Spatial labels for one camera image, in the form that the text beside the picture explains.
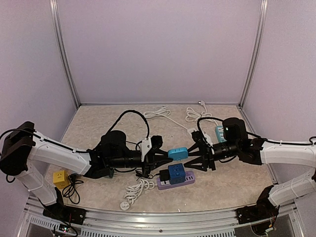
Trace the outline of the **black charger with cable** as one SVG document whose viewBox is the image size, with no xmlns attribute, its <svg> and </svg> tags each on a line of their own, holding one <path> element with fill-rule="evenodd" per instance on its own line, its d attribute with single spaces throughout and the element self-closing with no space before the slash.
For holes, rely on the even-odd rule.
<svg viewBox="0 0 316 237">
<path fill-rule="evenodd" d="M 135 175 L 138 178 L 145 178 L 145 179 L 154 179 L 155 177 L 158 177 L 161 182 L 166 182 L 170 179 L 170 173 L 167 169 L 160 170 L 159 173 L 156 173 L 154 175 L 152 174 L 143 174 L 143 172 L 140 169 L 136 169 Z"/>
</svg>

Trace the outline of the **light blue charger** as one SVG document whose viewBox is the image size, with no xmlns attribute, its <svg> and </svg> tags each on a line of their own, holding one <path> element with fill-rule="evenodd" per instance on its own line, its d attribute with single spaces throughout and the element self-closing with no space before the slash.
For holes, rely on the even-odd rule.
<svg viewBox="0 0 316 237">
<path fill-rule="evenodd" d="M 167 154 L 172 160 L 183 160 L 188 158 L 188 149 L 186 147 L 170 149 Z"/>
</svg>

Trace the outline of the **purple power strip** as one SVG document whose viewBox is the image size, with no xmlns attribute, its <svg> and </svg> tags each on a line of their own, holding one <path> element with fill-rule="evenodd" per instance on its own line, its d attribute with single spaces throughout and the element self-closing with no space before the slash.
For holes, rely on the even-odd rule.
<svg viewBox="0 0 316 237">
<path fill-rule="evenodd" d="M 124 200 L 119 205 L 120 209 L 123 211 L 128 210 L 144 191 L 153 190 L 154 188 L 163 191 L 193 184 L 196 180 L 194 173 L 186 171 L 185 174 L 184 182 L 177 184 L 171 184 L 169 180 L 161 181 L 160 178 L 157 178 L 155 182 L 141 178 L 136 185 L 125 188 Z"/>
</svg>

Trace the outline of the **blue cube socket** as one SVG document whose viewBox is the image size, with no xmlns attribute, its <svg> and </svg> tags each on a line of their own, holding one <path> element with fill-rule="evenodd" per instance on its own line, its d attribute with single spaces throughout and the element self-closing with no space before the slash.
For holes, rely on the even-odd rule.
<svg viewBox="0 0 316 237">
<path fill-rule="evenodd" d="M 186 173 L 182 163 L 168 166 L 169 182 L 172 185 L 185 182 Z"/>
</svg>

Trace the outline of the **teal charger with cable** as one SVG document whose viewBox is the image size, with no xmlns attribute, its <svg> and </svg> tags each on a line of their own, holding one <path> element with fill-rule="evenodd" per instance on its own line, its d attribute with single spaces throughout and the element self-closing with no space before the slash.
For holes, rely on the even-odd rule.
<svg viewBox="0 0 316 237">
<path fill-rule="evenodd" d="M 109 168 L 108 169 L 108 177 L 109 178 L 113 178 L 114 173 L 115 173 L 115 169 L 114 168 Z"/>
</svg>

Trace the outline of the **yellow cube socket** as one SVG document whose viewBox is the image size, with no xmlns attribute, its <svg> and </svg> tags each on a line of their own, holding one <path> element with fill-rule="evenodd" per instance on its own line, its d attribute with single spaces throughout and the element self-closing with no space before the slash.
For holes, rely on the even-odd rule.
<svg viewBox="0 0 316 237">
<path fill-rule="evenodd" d="M 67 172 L 65 170 L 54 172 L 53 184 L 60 190 L 67 187 L 70 184 Z"/>
</svg>

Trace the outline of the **white power strip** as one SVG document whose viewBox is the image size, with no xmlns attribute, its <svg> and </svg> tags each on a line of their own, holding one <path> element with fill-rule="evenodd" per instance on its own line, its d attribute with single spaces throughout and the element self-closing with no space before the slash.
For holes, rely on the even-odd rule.
<svg viewBox="0 0 316 237">
<path fill-rule="evenodd" d="M 184 130 L 186 130 L 189 134 L 191 134 L 192 132 L 196 131 L 195 128 L 187 128 L 184 125 L 178 123 L 174 119 L 170 118 L 169 117 L 170 115 L 171 115 L 171 110 L 170 110 L 170 108 L 168 106 L 162 106 L 160 109 L 158 109 L 156 111 L 146 111 L 146 112 L 143 113 L 143 116 L 146 119 L 154 119 L 154 118 L 165 118 L 165 119 L 168 119 L 169 121 L 173 122 L 174 124 L 180 126 Z"/>
</svg>

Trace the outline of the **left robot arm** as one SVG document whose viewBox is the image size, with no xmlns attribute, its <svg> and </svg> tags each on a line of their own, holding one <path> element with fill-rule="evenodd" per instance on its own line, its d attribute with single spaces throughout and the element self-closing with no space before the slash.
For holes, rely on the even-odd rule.
<svg viewBox="0 0 316 237">
<path fill-rule="evenodd" d="M 60 220 L 69 215 L 69 208 L 63 203 L 58 188 L 47 183 L 34 167 L 34 161 L 63 167 L 89 179 L 112 177 L 116 168 L 140 168 L 148 175 L 172 162 L 167 152 L 161 150 L 163 141 L 159 135 L 146 137 L 139 143 L 139 149 L 131 150 L 126 145 L 124 132 L 110 130 L 95 148 L 79 150 L 51 140 L 34 126 L 27 121 L 1 134 L 0 169 L 5 175 L 18 179 Z"/>
</svg>

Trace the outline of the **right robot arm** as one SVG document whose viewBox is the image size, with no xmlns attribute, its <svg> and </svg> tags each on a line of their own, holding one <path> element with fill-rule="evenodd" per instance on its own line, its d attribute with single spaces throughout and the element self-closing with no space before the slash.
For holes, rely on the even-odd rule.
<svg viewBox="0 0 316 237">
<path fill-rule="evenodd" d="M 263 164 L 295 164 L 310 167 L 310 170 L 292 180 L 266 187 L 253 207 L 252 214 L 263 219 L 272 208 L 284 202 L 303 197 L 316 190 L 316 138 L 307 142 L 283 142 L 263 138 L 246 130 L 243 120 L 227 118 L 221 120 L 225 141 L 210 144 L 199 128 L 192 132 L 195 144 L 189 149 L 193 160 L 184 164 L 186 168 L 207 171 L 215 170 L 215 162 L 238 157 L 242 162 Z"/>
</svg>

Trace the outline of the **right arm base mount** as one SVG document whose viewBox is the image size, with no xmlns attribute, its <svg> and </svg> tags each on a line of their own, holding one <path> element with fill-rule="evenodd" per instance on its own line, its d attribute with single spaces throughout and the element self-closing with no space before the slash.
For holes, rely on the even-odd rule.
<svg viewBox="0 0 316 237">
<path fill-rule="evenodd" d="M 238 223 L 246 224 L 278 216 L 278 207 L 245 206 L 236 210 Z"/>
</svg>

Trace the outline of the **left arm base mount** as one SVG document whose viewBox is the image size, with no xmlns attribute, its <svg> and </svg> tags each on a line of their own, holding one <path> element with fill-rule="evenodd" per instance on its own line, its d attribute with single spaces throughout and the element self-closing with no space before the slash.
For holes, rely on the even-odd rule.
<svg viewBox="0 0 316 237">
<path fill-rule="evenodd" d="M 82 225 L 87 211 L 82 208 L 65 206 L 65 208 L 58 210 L 44 209 L 43 215 L 61 222 Z"/>
</svg>

